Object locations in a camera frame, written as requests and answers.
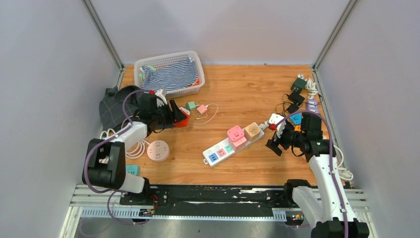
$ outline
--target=striped cloth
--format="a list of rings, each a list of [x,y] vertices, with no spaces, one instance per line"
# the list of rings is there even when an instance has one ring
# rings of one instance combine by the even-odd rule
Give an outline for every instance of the striped cloth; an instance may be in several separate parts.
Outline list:
[[[153,70],[147,65],[140,68],[142,71],[142,89],[167,91],[186,88],[197,81],[198,72],[195,60],[188,58],[176,64]]]

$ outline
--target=gray floor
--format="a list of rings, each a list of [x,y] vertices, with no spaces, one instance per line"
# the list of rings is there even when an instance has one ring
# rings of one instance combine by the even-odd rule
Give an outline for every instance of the gray floor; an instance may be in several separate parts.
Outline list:
[[[309,238],[311,228],[294,231],[283,223],[275,222],[232,222],[232,221],[186,221],[151,220],[144,225],[121,225],[111,219],[91,218],[82,221],[85,234],[102,231],[96,237],[104,238]],[[84,237],[80,226],[75,238]]]

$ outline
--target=round power strip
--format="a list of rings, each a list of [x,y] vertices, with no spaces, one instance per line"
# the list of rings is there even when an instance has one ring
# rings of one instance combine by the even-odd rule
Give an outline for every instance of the round power strip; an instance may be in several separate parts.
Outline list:
[[[163,162],[169,157],[169,146],[163,140],[155,140],[147,147],[147,155],[154,162]]]

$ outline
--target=wooden table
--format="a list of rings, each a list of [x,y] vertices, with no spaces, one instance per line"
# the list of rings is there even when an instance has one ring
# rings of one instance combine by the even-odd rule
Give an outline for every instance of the wooden table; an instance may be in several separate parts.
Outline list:
[[[203,162],[202,152],[227,137],[227,130],[235,125],[245,127],[268,120],[282,95],[299,73],[312,77],[306,65],[203,65],[206,82],[198,94],[175,98],[179,107],[189,101],[196,104],[219,105],[217,115],[204,125],[166,129],[152,134],[148,141],[164,140],[170,148],[169,158],[163,163],[152,162],[147,154],[132,160],[128,165],[138,165],[140,175],[158,184],[253,184],[283,185],[288,179],[306,179],[316,185],[315,177],[304,157],[295,157],[290,149],[278,157],[265,147],[273,131],[266,129],[265,136],[253,145],[211,168]],[[134,66],[127,66],[121,87],[134,84]],[[210,118],[216,107],[209,106]],[[200,123],[206,119],[190,122]]]

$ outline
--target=pink cube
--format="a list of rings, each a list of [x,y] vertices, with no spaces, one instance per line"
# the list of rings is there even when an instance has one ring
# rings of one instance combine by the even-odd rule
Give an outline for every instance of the pink cube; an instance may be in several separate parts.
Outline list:
[[[245,137],[242,137],[241,139],[235,142],[229,139],[228,142],[229,142],[229,145],[233,148],[233,151],[238,151],[246,145],[247,139]]]
[[[227,136],[232,142],[236,142],[242,137],[244,137],[244,131],[238,126],[234,126],[227,131]]]
[[[207,112],[207,108],[204,105],[201,105],[199,107],[197,107],[197,111],[201,114],[204,115]]]

